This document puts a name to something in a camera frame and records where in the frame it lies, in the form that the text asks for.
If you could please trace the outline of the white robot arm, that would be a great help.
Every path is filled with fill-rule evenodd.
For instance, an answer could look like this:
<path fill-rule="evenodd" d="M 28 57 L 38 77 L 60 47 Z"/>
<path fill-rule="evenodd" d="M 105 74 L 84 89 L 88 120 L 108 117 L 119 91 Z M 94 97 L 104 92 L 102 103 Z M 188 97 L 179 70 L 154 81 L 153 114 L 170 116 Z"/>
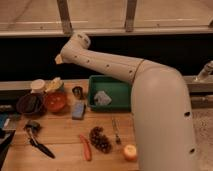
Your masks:
<path fill-rule="evenodd" d="M 199 171 L 189 90 L 176 69 L 89 49 L 74 33 L 55 61 L 74 63 L 132 85 L 131 111 L 141 171 Z"/>

